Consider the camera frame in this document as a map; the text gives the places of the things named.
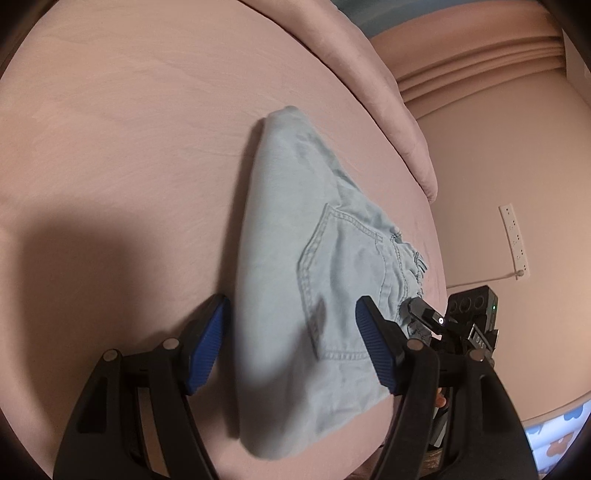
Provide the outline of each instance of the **white power outlet strip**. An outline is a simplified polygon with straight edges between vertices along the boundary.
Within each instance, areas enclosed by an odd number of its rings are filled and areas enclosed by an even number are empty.
[[[519,230],[519,224],[515,217],[515,211],[513,205],[503,205],[499,207],[501,216],[503,217],[503,223],[505,224],[505,230],[507,232],[507,238],[509,239],[509,246],[511,247],[511,254],[513,255],[513,264],[515,265],[515,271],[523,270],[523,275],[517,277],[517,279],[525,279],[530,276],[530,265],[527,263],[527,256],[525,254],[525,247],[523,246],[523,236]]]

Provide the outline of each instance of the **folded light blue jeans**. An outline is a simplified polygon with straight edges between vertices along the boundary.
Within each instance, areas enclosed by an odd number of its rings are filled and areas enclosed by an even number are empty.
[[[355,322],[373,298],[408,337],[421,255],[341,168],[295,107],[271,113],[240,241],[235,364],[240,437],[255,456],[296,455],[388,395]]]

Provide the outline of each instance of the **back pocket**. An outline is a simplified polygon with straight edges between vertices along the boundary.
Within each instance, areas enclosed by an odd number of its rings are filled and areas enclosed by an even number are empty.
[[[297,274],[310,335],[318,358],[368,357],[355,322],[363,295],[387,311],[392,261],[379,233],[330,205],[324,207]]]

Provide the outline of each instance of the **mattress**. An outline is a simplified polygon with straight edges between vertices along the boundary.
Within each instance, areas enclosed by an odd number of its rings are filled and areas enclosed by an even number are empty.
[[[17,51],[0,79],[0,407],[47,472],[104,350],[151,349],[210,294],[232,297],[261,119],[285,105],[421,252],[424,297],[444,310],[423,190],[351,91],[270,19],[236,0],[60,0]],[[253,458],[232,375],[226,346],[190,399],[221,478],[342,480],[389,428],[391,398],[297,457]]]

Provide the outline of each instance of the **blue textured pad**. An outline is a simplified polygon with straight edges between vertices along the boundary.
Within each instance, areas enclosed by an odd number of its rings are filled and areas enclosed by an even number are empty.
[[[223,301],[213,312],[199,343],[191,355],[189,378],[186,383],[190,395],[193,395],[199,387],[205,385],[212,371],[213,363],[222,346],[224,310],[227,307],[227,301]]]
[[[394,393],[394,359],[382,333],[378,330],[371,313],[361,299],[355,305],[355,320],[379,382],[389,389],[390,393]]]

